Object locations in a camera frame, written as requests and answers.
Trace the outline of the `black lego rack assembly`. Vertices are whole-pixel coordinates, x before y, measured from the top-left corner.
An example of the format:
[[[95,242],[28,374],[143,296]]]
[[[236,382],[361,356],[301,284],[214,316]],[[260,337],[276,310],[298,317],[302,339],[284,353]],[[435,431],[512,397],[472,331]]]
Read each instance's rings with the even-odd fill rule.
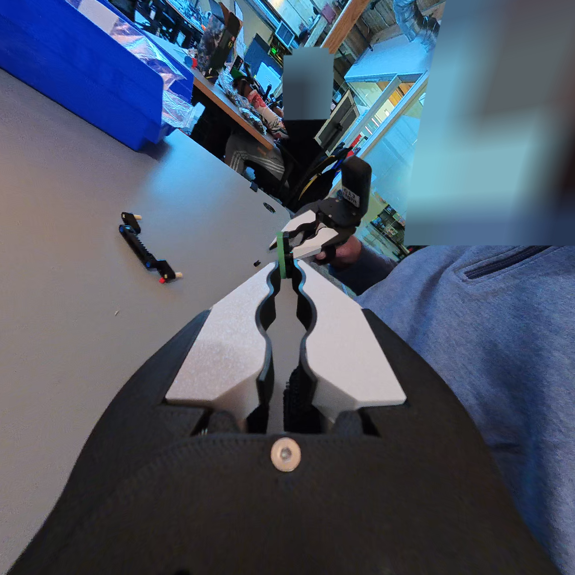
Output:
[[[122,223],[119,225],[119,234],[123,237],[140,263],[148,270],[155,270],[160,277],[161,284],[170,283],[183,278],[183,273],[174,271],[165,260],[157,259],[140,240],[142,217],[132,212],[121,213]]]

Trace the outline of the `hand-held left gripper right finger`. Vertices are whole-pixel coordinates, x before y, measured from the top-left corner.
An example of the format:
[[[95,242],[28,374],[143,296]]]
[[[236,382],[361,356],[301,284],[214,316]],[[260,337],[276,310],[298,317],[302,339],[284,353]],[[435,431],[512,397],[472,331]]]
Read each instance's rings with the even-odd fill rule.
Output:
[[[321,413],[396,406],[406,395],[360,305],[303,261],[302,291],[316,312],[305,357],[317,379],[312,404]]]

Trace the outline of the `wooden beam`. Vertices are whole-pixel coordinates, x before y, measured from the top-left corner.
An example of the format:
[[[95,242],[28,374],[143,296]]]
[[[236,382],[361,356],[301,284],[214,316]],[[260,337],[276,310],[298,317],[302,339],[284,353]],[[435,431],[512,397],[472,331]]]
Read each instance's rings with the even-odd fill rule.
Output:
[[[330,54],[335,54],[369,3],[370,1],[348,1],[320,47],[326,48]]]

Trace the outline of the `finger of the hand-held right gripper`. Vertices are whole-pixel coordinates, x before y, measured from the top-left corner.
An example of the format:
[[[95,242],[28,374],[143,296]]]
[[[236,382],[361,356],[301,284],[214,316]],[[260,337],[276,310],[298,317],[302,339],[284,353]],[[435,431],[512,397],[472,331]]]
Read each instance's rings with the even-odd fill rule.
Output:
[[[281,230],[279,234],[280,240],[282,239],[282,234],[284,232],[288,233],[288,250],[289,252],[318,252],[318,245],[312,239],[304,240],[301,238],[299,243],[290,243],[290,234],[293,232],[296,235],[293,236],[292,240],[305,231],[316,231],[317,230],[317,214],[312,210],[307,210],[293,217]]]
[[[314,230],[314,235],[304,240],[301,244],[292,247],[290,255],[294,260],[318,255],[324,248],[331,245],[339,235],[339,232],[334,228],[320,227]]]

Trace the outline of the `black green lego piece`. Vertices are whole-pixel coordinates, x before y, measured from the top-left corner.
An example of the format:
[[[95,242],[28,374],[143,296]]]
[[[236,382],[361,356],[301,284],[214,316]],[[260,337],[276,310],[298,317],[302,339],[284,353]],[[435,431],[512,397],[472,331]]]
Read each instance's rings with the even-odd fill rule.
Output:
[[[276,250],[279,275],[281,279],[291,278],[291,246],[290,246],[290,232],[281,231],[276,237]]]

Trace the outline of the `blue plastic bin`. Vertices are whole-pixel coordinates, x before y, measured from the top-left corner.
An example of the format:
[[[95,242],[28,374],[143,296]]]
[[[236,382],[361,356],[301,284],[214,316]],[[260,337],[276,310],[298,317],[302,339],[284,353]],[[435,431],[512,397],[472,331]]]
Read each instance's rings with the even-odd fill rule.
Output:
[[[68,1],[1,1],[1,68],[135,151],[177,129],[162,124],[161,77]]]

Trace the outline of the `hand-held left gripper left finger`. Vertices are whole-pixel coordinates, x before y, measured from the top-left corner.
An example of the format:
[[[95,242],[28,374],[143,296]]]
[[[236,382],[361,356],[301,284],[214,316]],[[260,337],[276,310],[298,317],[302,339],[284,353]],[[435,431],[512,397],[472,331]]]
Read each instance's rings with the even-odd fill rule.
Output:
[[[268,406],[274,366],[267,329],[276,318],[277,266],[268,264],[209,310],[166,402],[203,408]]]

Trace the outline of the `wooden desk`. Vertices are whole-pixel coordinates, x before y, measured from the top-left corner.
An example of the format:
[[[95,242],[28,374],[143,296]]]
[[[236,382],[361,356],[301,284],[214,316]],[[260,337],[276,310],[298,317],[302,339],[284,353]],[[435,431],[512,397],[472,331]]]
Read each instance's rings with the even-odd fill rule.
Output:
[[[237,127],[249,134],[260,145],[267,149],[274,147],[274,140],[269,134],[259,132],[240,113],[240,109],[227,96],[222,87],[212,84],[197,69],[191,70],[193,74],[192,96],[202,94],[202,97],[209,102],[206,109],[217,110],[219,115],[225,115],[224,124]]]

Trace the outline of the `person's right hand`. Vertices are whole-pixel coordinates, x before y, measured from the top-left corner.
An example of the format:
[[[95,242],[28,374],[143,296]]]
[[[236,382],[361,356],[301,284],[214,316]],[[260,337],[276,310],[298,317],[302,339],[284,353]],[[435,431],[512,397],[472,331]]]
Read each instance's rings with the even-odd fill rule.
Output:
[[[330,244],[314,256],[314,263],[331,266],[336,270],[347,269],[355,264],[362,251],[362,243],[352,235],[343,243]]]

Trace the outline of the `clear plastic bags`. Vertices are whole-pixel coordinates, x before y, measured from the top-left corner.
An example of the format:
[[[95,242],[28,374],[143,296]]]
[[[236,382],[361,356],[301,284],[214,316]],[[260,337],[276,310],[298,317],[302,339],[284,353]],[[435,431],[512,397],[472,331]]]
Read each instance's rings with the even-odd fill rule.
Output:
[[[143,31],[101,2],[68,1],[68,4],[161,77],[162,124],[178,129],[188,128],[194,112],[190,103],[191,95],[183,93],[184,82],[188,77],[176,63]]]

